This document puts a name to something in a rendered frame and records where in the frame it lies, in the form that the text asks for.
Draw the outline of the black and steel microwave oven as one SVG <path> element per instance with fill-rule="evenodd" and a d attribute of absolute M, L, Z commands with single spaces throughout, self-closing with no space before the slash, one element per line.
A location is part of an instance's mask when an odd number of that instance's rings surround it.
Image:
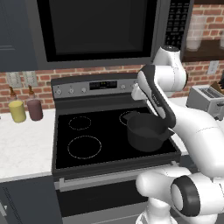
<path fill-rule="evenodd" d="M 183 52 L 194 0 L 25 0 L 39 70 L 150 64 Z"/>

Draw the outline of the dark wooden wall shelf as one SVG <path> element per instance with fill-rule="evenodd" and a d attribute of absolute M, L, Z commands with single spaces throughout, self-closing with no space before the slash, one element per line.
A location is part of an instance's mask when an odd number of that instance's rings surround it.
<path fill-rule="evenodd" d="M 190 52 L 187 49 L 183 52 L 183 62 L 224 60 L 224 49 L 220 48 L 220 41 L 202 40 L 200 48 L 196 52 Z"/>

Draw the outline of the dark grey base cupboard door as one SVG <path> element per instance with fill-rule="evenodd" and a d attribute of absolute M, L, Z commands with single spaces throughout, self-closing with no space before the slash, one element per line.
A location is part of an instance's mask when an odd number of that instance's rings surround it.
<path fill-rule="evenodd" d="M 52 176 L 0 183 L 0 200 L 0 224 L 63 224 Z"/>

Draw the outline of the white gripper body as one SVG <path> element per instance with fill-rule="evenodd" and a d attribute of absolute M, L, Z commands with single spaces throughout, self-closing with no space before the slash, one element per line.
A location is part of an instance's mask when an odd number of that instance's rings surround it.
<path fill-rule="evenodd" d="M 139 86 L 132 89 L 131 97 L 134 101 L 147 100 L 147 96 L 144 94 L 144 92 L 140 89 Z"/>

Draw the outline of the maroon bottle with brown cap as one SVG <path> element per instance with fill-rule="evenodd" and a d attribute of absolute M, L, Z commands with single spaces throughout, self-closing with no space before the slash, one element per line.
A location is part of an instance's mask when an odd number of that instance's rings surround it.
<path fill-rule="evenodd" d="M 33 121 L 40 121 L 43 118 L 43 110 L 41 101 L 35 96 L 31 86 L 29 88 L 29 98 L 27 99 L 27 108 L 29 111 L 30 118 Z"/>

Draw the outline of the brown knife block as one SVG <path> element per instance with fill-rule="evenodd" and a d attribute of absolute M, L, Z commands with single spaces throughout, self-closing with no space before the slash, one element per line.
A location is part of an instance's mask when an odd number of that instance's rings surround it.
<path fill-rule="evenodd" d="M 224 95 L 224 89 L 221 88 L 221 85 L 215 81 L 212 85 L 211 85 L 211 88 L 217 90 L 218 92 L 220 92 L 221 94 Z"/>

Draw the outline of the silver toaster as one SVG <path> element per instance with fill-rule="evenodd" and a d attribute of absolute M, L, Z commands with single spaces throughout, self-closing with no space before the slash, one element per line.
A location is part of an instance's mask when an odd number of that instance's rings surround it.
<path fill-rule="evenodd" d="M 192 86 L 186 106 L 206 111 L 215 120 L 224 118 L 224 95 L 208 85 Z"/>

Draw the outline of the black cooking pot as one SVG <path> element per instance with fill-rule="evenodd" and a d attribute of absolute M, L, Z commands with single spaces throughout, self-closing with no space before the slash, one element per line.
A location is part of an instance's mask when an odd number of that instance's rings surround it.
<path fill-rule="evenodd" d="M 162 118 L 153 114 L 133 111 L 124 115 L 123 119 L 129 144 L 138 151 L 157 151 L 174 134 L 165 126 Z"/>

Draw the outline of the dark grey wall cupboard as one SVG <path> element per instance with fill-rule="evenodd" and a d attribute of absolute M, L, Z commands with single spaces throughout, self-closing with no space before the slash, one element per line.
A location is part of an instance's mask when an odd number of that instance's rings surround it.
<path fill-rule="evenodd" d="M 25 0 L 0 0 L 0 72 L 37 69 Z"/>

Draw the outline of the white wall outlet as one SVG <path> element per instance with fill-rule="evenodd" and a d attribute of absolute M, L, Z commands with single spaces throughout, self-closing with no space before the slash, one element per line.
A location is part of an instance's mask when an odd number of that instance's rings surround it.
<path fill-rule="evenodd" d="M 219 61 L 218 60 L 212 60 L 209 63 L 209 67 L 208 67 L 207 73 L 208 74 L 215 74 L 216 71 L 217 71 L 218 65 L 219 65 Z"/>
<path fill-rule="evenodd" d="M 24 83 L 25 85 L 32 86 L 32 87 L 37 87 L 38 82 L 37 82 L 37 75 L 34 71 L 25 71 L 23 72 L 24 76 Z"/>
<path fill-rule="evenodd" d="M 11 72 L 6 74 L 7 82 L 12 88 L 21 88 L 21 78 L 19 72 Z"/>

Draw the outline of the black and steel stove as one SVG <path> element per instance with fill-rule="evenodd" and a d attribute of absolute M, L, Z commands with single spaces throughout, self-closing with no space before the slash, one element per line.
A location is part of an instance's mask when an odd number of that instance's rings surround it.
<path fill-rule="evenodd" d="M 179 162 L 181 152 L 172 139 L 152 153 L 134 149 L 127 140 L 124 115 L 148 112 L 131 97 L 135 73 L 90 74 L 51 82 L 56 108 L 52 172 L 113 164 L 144 165 Z"/>

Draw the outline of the yellow bottle with brown cap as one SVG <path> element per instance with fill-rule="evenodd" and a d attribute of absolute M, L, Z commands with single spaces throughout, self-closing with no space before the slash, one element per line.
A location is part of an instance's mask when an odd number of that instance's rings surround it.
<path fill-rule="evenodd" d="M 25 107 L 22 100 L 18 99 L 13 87 L 10 87 L 9 109 L 15 123 L 22 123 L 26 120 Z"/>

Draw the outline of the black oven door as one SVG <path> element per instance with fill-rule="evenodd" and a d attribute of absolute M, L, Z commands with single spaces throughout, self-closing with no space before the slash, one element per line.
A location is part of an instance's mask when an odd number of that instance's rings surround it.
<path fill-rule="evenodd" d="M 61 178 L 81 179 L 160 165 L 168 163 L 89 166 L 57 170 L 52 175 L 55 183 Z M 147 205 L 147 199 L 137 191 L 136 180 L 56 193 L 63 224 L 134 224 Z"/>

